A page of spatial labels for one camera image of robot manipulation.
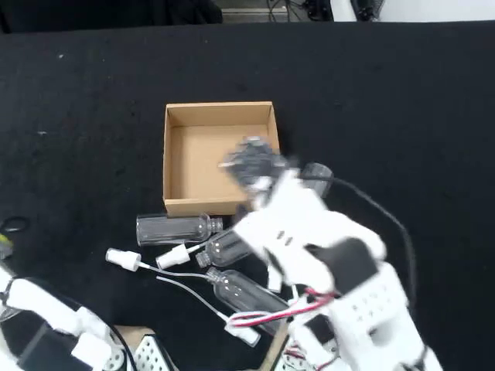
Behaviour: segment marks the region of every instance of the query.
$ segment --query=white spray cap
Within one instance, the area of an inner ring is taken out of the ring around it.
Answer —
[[[186,245],[182,244],[175,246],[168,253],[157,257],[156,265],[158,265],[160,269],[166,269],[172,265],[186,263],[189,260],[191,260],[191,258],[187,252]]]
[[[260,334],[258,334],[251,327],[234,327],[225,325],[224,330],[236,338],[239,338],[251,347],[255,347],[261,337]]]
[[[105,260],[120,265],[128,271],[136,272],[141,263],[141,254],[135,253],[134,251],[108,249]]]

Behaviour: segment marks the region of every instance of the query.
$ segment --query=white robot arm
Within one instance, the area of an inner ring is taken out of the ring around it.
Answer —
[[[257,152],[264,156],[259,166]],[[315,311],[295,316],[288,327],[306,360],[318,371],[323,366],[353,371],[441,370],[411,319],[394,268],[384,261],[381,238],[329,211],[280,156],[273,155],[275,166],[266,170],[266,152],[259,138],[248,138],[226,162],[246,190],[255,189],[254,211],[234,231],[286,284],[337,295]],[[246,164],[249,172],[261,169],[264,175],[249,179]],[[276,180],[269,182],[270,177]],[[330,339],[335,339],[339,357],[323,348]]]
[[[32,311],[56,332],[72,335],[77,344],[71,355],[93,370],[105,367],[112,355],[122,352],[110,336],[110,329],[94,313],[81,307],[77,311],[28,279],[13,277],[0,262],[0,314],[6,309]],[[3,367],[20,369],[7,349],[0,349]]]

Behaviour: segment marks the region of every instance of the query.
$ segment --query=floor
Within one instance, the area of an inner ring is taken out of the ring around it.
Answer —
[[[214,0],[222,8],[225,23],[311,22],[303,0]]]

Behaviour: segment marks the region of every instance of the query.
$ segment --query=cardboard box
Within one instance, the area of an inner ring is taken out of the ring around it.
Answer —
[[[167,104],[163,202],[169,216],[234,214],[246,195],[218,164],[250,135],[278,150],[271,102]]]

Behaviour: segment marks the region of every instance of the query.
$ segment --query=black ring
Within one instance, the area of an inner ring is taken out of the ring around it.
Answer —
[[[16,233],[22,232],[23,230],[27,230],[30,226],[29,218],[25,216],[10,216],[6,219],[3,219],[2,223],[0,223],[0,232],[3,233]]]

